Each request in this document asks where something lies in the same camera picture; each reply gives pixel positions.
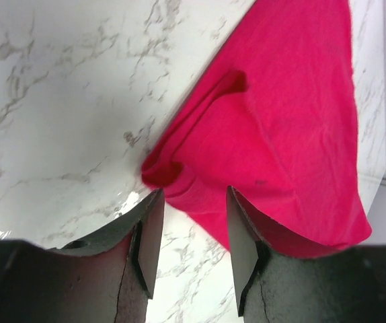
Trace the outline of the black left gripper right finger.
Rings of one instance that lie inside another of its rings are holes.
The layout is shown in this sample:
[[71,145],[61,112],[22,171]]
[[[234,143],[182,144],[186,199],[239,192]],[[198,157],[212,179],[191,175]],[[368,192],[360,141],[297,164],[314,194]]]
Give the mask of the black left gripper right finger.
[[386,245],[331,253],[227,189],[237,314],[244,322],[386,322]]

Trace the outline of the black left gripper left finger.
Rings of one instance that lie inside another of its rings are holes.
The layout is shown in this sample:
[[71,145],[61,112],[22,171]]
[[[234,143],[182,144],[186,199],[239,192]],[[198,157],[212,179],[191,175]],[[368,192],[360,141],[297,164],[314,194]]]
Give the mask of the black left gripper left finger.
[[165,198],[62,248],[0,240],[0,322],[144,322],[153,297]]

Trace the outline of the magenta t shirt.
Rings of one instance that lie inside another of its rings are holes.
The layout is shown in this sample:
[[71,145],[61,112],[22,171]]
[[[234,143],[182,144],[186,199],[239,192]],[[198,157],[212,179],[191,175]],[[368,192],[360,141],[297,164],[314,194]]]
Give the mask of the magenta t shirt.
[[366,240],[347,1],[256,1],[148,155],[141,177],[229,246],[226,191],[276,251]]

